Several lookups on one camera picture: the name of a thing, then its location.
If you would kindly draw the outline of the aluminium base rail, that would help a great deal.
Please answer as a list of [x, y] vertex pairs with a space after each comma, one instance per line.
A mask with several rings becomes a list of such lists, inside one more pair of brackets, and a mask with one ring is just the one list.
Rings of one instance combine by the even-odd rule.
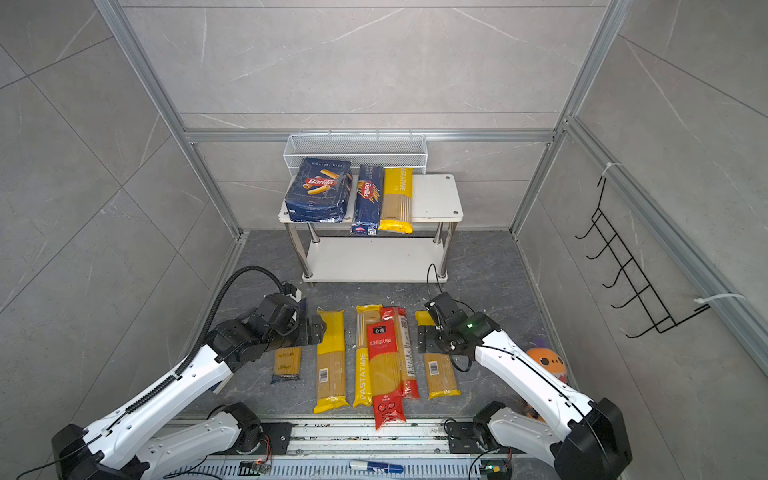
[[[417, 419], [385, 425], [379, 430], [371, 419], [265, 421], [262, 423], [267, 436], [265, 448], [251, 454], [239, 454], [235, 450], [213, 453], [165, 476], [168, 479], [511, 479], [518, 461], [538, 460], [509, 448], [482, 449], [473, 436], [474, 417], [470, 420]], [[349, 467], [351, 460], [398, 464], [405, 472], [355, 471]]]

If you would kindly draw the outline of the blue Barilla pasta box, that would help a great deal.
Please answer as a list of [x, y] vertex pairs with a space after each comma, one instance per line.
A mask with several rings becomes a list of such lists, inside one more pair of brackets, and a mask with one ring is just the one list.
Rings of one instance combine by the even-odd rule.
[[352, 186], [351, 162], [305, 158], [284, 203], [291, 222], [341, 223]]

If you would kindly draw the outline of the red spaghetti bag with window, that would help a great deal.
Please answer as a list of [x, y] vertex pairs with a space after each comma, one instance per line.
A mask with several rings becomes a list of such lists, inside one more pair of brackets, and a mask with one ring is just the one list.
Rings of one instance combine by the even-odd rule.
[[406, 421], [394, 321], [369, 325], [367, 340], [375, 428], [379, 430], [384, 425]]

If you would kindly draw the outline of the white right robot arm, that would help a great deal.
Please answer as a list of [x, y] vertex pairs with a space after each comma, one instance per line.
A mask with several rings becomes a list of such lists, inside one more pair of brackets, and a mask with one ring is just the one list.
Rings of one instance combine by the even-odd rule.
[[633, 453], [623, 414], [607, 398], [599, 401], [573, 389], [526, 354], [483, 312], [466, 313], [449, 293], [425, 304], [433, 323], [420, 328], [422, 353], [464, 356], [520, 395], [537, 413], [532, 419], [499, 401], [473, 419], [478, 445], [534, 456], [561, 479], [617, 479]]

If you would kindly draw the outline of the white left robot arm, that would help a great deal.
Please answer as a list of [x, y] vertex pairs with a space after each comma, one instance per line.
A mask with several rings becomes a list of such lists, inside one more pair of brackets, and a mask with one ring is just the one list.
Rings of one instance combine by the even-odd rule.
[[[266, 275], [276, 292], [217, 322], [229, 288], [254, 271]], [[159, 479], [213, 453], [265, 448], [262, 422], [242, 402], [217, 407], [210, 418], [170, 435], [159, 432], [203, 393], [220, 391], [243, 366], [281, 348], [318, 345], [326, 331], [296, 286], [264, 267], [240, 268], [217, 293], [187, 356], [125, 405], [85, 428], [69, 424], [57, 432], [50, 464], [60, 479]]]

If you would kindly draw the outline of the yellow Pastatime spaghetti bag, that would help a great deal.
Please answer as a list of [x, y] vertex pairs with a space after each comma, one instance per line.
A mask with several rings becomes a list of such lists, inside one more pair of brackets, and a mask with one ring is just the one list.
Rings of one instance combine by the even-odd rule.
[[369, 372], [369, 352], [367, 340], [367, 327], [381, 320], [381, 304], [363, 305], [356, 307], [356, 374], [355, 396], [353, 406], [372, 405], [372, 386]]

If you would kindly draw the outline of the blue Barilla spaghetti bag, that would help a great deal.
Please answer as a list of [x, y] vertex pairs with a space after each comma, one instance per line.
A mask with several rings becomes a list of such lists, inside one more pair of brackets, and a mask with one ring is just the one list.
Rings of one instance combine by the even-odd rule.
[[385, 169], [361, 165], [357, 181], [355, 209], [350, 233], [354, 236], [376, 236], [381, 210]]

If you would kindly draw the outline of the blue white marker pen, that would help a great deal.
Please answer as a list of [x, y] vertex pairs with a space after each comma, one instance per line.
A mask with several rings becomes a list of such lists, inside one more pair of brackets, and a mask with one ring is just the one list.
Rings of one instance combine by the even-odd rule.
[[370, 460], [351, 460], [349, 467], [355, 471], [383, 474], [403, 474], [405, 472], [405, 468], [402, 465]]

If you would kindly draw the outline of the red label spaghetti bag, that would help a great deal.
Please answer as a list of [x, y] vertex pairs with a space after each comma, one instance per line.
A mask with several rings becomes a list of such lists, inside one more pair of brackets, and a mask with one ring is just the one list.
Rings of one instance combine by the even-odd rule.
[[380, 315], [383, 320], [392, 320], [395, 326], [403, 395], [407, 399], [419, 399], [420, 393], [406, 311], [402, 307], [382, 307]]

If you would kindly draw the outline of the orange shark plush toy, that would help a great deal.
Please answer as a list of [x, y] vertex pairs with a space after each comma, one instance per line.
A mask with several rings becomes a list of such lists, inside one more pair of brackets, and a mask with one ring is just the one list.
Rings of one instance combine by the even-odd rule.
[[559, 381], [564, 384], [568, 383], [567, 366], [563, 359], [554, 350], [549, 348], [549, 343], [546, 339], [535, 339], [532, 347], [526, 351], [526, 354]]

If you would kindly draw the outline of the white two-tier shelf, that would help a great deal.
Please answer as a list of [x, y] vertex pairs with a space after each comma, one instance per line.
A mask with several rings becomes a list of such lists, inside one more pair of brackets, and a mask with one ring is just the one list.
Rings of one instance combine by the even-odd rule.
[[321, 237], [315, 225], [308, 229], [311, 242], [302, 244], [297, 224], [281, 207], [279, 222], [286, 228], [308, 283], [422, 283], [428, 268], [437, 279], [448, 280], [448, 252], [463, 209], [454, 176], [417, 174], [413, 178], [412, 223], [435, 224], [433, 237], [384, 233], [379, 236]]

